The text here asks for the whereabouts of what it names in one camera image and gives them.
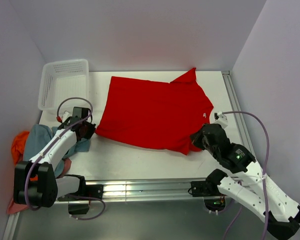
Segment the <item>blue grey t shirt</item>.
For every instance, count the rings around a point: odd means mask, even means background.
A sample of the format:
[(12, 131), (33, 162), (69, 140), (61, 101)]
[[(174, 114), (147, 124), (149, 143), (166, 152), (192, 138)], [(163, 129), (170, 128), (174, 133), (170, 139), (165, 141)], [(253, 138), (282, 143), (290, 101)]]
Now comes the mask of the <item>blue grey t shirt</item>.
[[(50, 128), (46, 125), (35, 124), (27, 137), (25, 142), (23, 161), (29, 161), (33, 156), (38, 154), (53, 138), (58, 128), (56, 126)], [(62, 159), (58, 162), (54, 175), (57, 178), (62, 178), (70, 169), (72, 161), (70, 157), (75, 153), (88, 152), (90, 149), (91, 141), (89, 139), (82, 138), (75, 145), (73, 145)]]

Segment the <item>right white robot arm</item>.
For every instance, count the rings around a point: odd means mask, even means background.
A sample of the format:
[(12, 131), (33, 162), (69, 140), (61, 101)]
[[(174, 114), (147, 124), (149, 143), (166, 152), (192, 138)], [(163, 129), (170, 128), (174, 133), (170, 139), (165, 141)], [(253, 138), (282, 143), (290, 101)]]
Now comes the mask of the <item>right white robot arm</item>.
[(263, 174), (259, 162), (247, 148), (232, 143), (217, 123), (204, 124), (190, 139), (195, 147), (208, 151), (242, 182), (239, 185), (224, 171), (215, 169), (204, 181), (191, 182), (193, 197), (229, 196), (265, 223), (267, 231), (276, 239), (288, 240), (296, 234), (300, 228), (300, 203)]

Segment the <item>red t shirt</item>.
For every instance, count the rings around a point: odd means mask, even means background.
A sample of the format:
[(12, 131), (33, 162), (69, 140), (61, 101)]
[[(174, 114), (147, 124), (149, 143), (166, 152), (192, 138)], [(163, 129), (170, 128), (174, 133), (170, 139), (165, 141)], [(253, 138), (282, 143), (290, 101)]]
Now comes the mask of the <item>red t shirt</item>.
[(210, 123), (214, 106), (195, 68), (171, 82), (112, 76), (96, 134), (120, 143), (188, 155), (191, 135)]

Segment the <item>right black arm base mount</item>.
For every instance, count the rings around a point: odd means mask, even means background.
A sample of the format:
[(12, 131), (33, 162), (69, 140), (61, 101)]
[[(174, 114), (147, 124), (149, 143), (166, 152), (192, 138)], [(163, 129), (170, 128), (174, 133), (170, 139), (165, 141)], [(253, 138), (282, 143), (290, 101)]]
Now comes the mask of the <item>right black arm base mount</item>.
[(191, 181), (187, 192), (194, 198), (202, 197), (208, 210), (221, 211), (226, 207), (225, 197), (216, 186), (206, 180)]

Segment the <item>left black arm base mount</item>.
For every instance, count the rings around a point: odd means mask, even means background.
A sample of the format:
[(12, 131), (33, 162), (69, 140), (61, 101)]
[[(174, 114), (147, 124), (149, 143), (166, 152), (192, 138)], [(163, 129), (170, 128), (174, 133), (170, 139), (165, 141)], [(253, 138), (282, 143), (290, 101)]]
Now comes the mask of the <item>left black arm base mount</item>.
[(105, 202), (103, 201), (103, 193), (104, 186), (102, 184), (88, 184), (82, 193), (70, 193), (59, 197), (57, 201), (68, 203), (67, 209), (71, 216), (82, 220), (89, 219), (88, 212), (91, 209), (93, 201), (101, 203), (101, 212), (97, 216), (100, 216), (104, 212)]

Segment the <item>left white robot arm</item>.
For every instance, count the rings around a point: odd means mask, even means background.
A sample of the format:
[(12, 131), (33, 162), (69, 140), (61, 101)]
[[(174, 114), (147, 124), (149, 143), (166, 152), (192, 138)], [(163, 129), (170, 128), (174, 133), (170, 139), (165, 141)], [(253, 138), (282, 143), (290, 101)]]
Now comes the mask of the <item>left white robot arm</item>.
[(14, 169), (13, 201), (32, 210), (51, 207), (57, 198), (70, 194), (76, 200), (86, 197), (88, 188), (80, 175), (66, 177), (65, 191), (60, 194), (55, 170), (62, 158), (81, 140), (89, 140), (96, 130), (92, 108), (74, 107), (72, 116), (62, 120), (52, 139), (27, 161)]

